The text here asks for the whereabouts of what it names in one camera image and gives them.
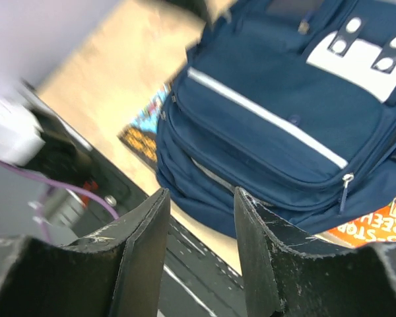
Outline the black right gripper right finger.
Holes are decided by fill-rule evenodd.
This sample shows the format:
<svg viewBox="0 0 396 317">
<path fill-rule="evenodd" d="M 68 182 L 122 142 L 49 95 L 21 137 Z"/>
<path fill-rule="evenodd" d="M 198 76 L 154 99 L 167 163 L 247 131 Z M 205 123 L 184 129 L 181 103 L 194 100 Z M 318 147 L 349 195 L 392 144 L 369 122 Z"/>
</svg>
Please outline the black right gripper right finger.
<svg viewBox="0 0 396 317">
<path fill-rule="evenodd" d="M 234 220 L 249 316 L 396 316 L 396 242 L 332 244 L 241 188 Z"/>
</svg>

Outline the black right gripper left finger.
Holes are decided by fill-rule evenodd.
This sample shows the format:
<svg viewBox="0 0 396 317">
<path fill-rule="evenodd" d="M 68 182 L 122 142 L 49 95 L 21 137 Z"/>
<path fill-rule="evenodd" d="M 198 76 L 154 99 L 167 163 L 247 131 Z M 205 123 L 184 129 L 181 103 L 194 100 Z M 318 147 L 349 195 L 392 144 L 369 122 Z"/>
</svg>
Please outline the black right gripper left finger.
<svg viewBox="0 0 396 317">
<path fill-rule="evenodd" d="M 72 244 L 0 238 L 0 316 L 156 316 L 170 194 Z"/>
</svg>

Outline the navy blue backpack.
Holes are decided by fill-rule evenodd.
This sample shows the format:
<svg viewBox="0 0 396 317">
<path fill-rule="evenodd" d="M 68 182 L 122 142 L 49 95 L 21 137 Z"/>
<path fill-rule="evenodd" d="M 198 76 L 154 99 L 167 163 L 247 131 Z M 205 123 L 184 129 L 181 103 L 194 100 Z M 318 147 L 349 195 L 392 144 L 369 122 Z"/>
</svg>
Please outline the navy blue backpack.
<svg viewBox="0 0 396 317">
<path fill-rule="evenodd" d="M 237 1 L 162 106 L 156 179 L 235 236 L 234 190 L 318 234 L 396 196 L 396 2 Z"/>
</svg>

